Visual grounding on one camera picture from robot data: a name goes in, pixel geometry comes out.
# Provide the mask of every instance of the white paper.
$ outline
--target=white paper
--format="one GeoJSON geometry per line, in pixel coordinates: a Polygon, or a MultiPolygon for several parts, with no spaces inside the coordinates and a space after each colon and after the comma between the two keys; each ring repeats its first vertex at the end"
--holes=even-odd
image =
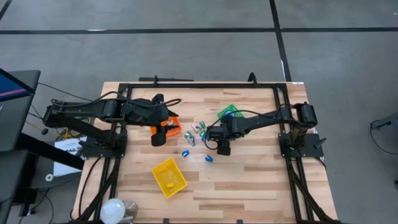
{"type": "MultiPolygon", "coordinates": [[[[55,147],[64,151],[69,152],[70,154],[76,155],[77,151],[81,148],[79,145],[79,141],[86,141],[87,137],[82,137],[80,139],[67,139],[63,141],[55,142],[55,147]]],[[[54,177],[59,177],[62,175],[72,174],[76,172],[81,172],[76,168],[72,168],[58,162],[54,162],[54,177]]]]}

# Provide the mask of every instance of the gray floor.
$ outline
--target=gray floor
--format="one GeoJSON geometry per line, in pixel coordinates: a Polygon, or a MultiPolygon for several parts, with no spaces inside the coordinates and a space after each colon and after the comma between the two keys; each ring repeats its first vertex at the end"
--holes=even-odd
{"type": "MultiPolygon", "coordinates": [[[[398,26],[395,0],[278,0],[277,8],[282,27],[398,26]]],[[[234,26],[272,27],[268,1],[13,0],[0,21],[2,30],[234,26]]],[[[396,223],[398,156],[373,144],[369,122],[398,110],[398,33],[294,33],[284,34],[284,40],[292,79],[305,82],[317,129],[328,138],[327,173],[340,220],[396,223]]],[[[260,81],[284,80],[273,33],[0,35],[0,49],[3,69],[41,70],[41,82],[87,98],[96,98],[104,81],[154,75],[236,81],[255,72],[260,81]]],[[[51,98],[75,100],[40,86],[34,98],[40,113],[51,98]]],[[[28,121],[42,127],[35,118],[28,121]]],[[[54,139],[30,126],[24,132],[54,139]]],[[[387,128],[374,137],[398,152],[395,134],[387,128]]],[[[40,167],[41,178],[51,165],[43,161],[40,167]]],[[[55,222],[68,220],[77,184],[50,192],[55,222]]],[[[12,209],[8,223],[19,221],[18,209],[12,209]]],[[[50,216],[46,201],[22,223],[47,223],[50,216]]]]}

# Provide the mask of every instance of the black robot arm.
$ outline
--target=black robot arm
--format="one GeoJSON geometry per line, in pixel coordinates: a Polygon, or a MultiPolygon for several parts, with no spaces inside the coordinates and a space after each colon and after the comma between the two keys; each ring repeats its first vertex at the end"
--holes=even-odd
{"type": "Polygon", "coordinates": [[[277,110],[258,114],[251,118],[234,117],[228,114],[221,118],[220,126],[209,126],[206,138],[217,142],[217,154],[229,156],[231,148],[229,141],[244,137],[250,131],[273,124],[290,124],[290,144],[292,147],[304,146],[304,136],[308,129],[317,125],[317,117],[312,105],[297,103],[281,105],[277,110]],[[297,119],[293,117],[292,109],[297,111],[297,119]]]}
{"type": "Polygon", "coordinates": [[[50,128],[69,128],[90,137],[81,142],[85,150],[83,156],[118,157],[124,154],[127,133],[117,133],[115,129],[101,130],[79,118],[98,118],[104,122],[120,125],[155,126],[156,134],[151,136],[153,146],[166,142],[166,133],[177,126],[162,126],[169,116],[178,116],[167,108],[163,94],[152,100],[126,98],[96,100],[89,103],[70,103],[52,100],[47,107],[43,123],[50,128]]]}

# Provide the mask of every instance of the yellow plastic bin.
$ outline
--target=yellow plastic bin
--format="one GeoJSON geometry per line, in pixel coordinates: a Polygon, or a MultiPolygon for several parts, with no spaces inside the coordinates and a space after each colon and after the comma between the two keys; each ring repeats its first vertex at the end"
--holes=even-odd
{"type": "Polygon", "coordinates": [[[157,165],[152,169],[152,173],[166,198],[171,197],[187,186],[187,181],[173,158],[157,165]]]}

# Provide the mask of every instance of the small blue item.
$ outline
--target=small blue item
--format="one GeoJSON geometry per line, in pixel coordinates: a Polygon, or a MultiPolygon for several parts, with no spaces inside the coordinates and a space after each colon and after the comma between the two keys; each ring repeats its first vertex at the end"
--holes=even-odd
{"type": "Polygon", "coordinates": [[[225,115],[228,115],[228,114],[230,114],[230,113],[232,113],[232,112],[233,112],[233,110],[226,110],[226,111],[224,112],[224,114],[225,114],[225,115]]]}
{"type": "Polygon", "coordinates": [[[185,150],[182,152],[182,156],[185,158],[189,154],[189,150],[185,150]]]}
{"type": "Polygon", "coordinates": [[[214,159],[211,158],[211,156],[209,156],[209,155],[206,156],[205,160],[206,160],[207,162],[213,162],[213,161],[214,161],[214,159]]]}

